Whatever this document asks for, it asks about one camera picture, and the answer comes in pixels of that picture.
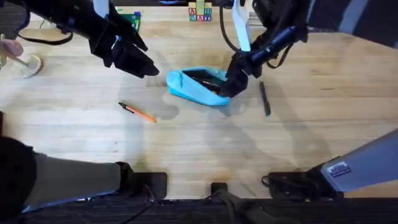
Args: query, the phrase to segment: black mount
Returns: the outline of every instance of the black mount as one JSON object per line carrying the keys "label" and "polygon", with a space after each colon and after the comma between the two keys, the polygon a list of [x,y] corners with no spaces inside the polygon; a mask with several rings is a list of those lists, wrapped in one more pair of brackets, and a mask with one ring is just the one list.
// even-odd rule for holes
{"label": "black mount", "polygon": [[277,200],[316,201],[344,198],[343,192],[336,192],[323,177],[320,164],[306,172],[270,172],[262,177],[262,183],[269,188],[272,198]]}
{"label": "black mount", "polygon": [[241,199],[229,193],[226,183],[212,183],[211,196],[209,200],[212,202],[221,201],[228,206],[233,223],[298,224],[298,222],[288,218],[273,217],[255,200]]}

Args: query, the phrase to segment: wood grain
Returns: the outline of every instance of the wood grain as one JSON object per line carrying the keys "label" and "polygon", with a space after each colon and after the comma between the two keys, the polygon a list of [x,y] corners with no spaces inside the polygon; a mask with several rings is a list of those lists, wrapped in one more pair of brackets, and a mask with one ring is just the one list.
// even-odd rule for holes
{"label": "wood grain", "polygon": [[[263,68],[272,115],[265,117],[258,80],[229,106],[210,108],[168,93],[173,69],[226,68],[232,51],[218,22],[188,21],[184,7],[124,7],[141,11],[140,35],[160,70],[139,79],[105,68],[78,35],[62,46],[20,40],[40,55],[43,70],[21,79],[12,63],[0,71],[4,132],[50,156],[95,162],[127,161],[135,171],[168,173],[167,198],[202,198],[225,181],[240,197],[269,197],[269,171],[308,169],[398,127],[398,51],[343,34],[311,34],[284,65]],[[236,43],[230,15],[226,28]],[[59,39],[33,16],[25,35]],[[130,102],[158,123],[124,111]],[[349,197],[396,197],[398,182]]]}

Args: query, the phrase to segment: orange and black pen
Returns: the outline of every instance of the orange and black pen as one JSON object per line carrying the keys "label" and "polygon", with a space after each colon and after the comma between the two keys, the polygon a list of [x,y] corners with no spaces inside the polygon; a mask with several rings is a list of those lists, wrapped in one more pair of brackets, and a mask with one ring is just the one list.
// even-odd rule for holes
{"label": "orange and black pen", "polygon": [[149,116],[148,114],[144,114],[143,112],[140,112],[140,111],[132,108],[131,106],[125,105],[124,103],[119,103],[119,105],[125,110],[128,110],[136,115],[142,116],[143,118],[147,119],[150,122],[156,123],[155,118]]}

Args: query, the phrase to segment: blue pencil case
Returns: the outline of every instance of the blue pencil case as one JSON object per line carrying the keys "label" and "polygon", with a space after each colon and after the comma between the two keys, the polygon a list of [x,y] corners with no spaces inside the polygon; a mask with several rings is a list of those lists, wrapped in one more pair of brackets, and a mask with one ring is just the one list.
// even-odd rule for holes
{"label": "blue pencil case", "polygon": [[217,95],[187,75],[192,72],[204,72],[214,77],[215,80],[226,81],[226,71],[215,68],[193,67],[172,70],[166,77],[169,92],[175,96],[208,106],[224,106],[231,101],[230,97]]}

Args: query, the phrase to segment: black pen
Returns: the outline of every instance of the black pen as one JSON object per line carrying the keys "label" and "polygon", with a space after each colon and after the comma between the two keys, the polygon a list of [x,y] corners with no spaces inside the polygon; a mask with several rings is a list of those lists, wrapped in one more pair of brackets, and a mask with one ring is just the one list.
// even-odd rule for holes
{"label": "black pen", "polygon": [[263,82],[260,82],[259,87],[260,87],[262,102],[264,104],[264,110],[266,111],[266,116],[268,117],[269,115],[271,115],[271,106],[267,99],[266,87],[264,86]]}

